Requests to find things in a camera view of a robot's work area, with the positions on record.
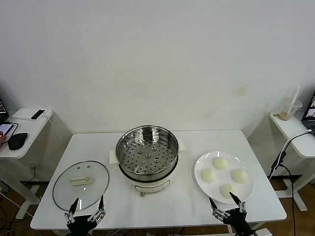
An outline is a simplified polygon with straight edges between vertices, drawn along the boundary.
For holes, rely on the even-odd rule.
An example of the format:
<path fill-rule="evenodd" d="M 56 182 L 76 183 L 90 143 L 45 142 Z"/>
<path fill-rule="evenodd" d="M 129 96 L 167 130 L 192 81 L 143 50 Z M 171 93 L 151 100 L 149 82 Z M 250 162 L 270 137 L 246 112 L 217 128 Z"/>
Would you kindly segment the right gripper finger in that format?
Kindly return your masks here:
<path fill-rule="evenodd" d="M 242 202 L 236 195 L 234 195 L 232 192 L 229 192 L 230 196 L 232 197 L 233 201 L 235 202 L 235 204 L 238 205 L 239 211 L 241 213 L 246 213 L 246 203 Z"/>
<path fill-rule="evenodd" d="M 230 216 L 230 214 L 228 212 L 225 212 L 225 211 L 219 209 L 211 197 L 209 197 L 209 200 L 210 200 L 211 208 L 213 210 L 213 216 L 216 219 L 226 219 Z"/>

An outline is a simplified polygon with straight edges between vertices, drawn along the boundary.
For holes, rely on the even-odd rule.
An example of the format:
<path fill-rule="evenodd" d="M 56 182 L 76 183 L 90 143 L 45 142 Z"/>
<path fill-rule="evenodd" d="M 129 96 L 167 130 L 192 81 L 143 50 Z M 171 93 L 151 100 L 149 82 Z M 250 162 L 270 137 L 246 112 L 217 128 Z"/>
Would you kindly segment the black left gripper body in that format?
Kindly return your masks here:
<path fill-rule="evenodd" d="M 89 233 L 94 229 L 94 221 L 88 221 L 91 215 L 75 216 L 74 222 L 68 221 L 67 227 L 70 230 L 67 236 L 90 236 Z"/>

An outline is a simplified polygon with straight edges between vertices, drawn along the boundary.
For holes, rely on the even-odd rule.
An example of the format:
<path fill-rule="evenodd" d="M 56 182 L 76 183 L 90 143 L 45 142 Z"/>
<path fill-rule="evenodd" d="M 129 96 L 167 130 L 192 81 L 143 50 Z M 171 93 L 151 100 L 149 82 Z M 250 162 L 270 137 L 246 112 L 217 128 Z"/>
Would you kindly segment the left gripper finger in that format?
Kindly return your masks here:
<path fill-rule="evenodd" d="M 101 196 L 97 211 L 89 218 L 91 222 L 100 222 L 106 215 L 103 196 Z"/>
<path fill-rule="evenodd" d="M 65 216 L 66 221 L 67 221 L 68 224 L 74 223 L 74 221 L 75 221 L 74 220 L 74 215 L 75 215 L 75 212 L 76 212 L 76 209 L 77 209 L 78 202 L 79 202 L 79 198 L 76 198 L 74 203 L 70 206 L 69 211 L 64 213 L 64 216 Z"/>

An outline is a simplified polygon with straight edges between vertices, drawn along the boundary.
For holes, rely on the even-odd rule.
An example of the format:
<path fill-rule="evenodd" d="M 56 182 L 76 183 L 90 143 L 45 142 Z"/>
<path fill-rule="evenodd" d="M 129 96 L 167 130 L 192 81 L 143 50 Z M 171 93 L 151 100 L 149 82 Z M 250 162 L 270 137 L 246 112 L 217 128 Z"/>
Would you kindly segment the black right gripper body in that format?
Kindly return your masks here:
<path fill-rule="evenodd" d="M 252 230 L 246 222 L 246 212 L 241 212 L 239 208 L 234 208 L 225 212 L 227 215 L 223 218 L 223 223 L 231 225 L 236 231 L 236 236 L 253 236 L 255 230 Z"/>

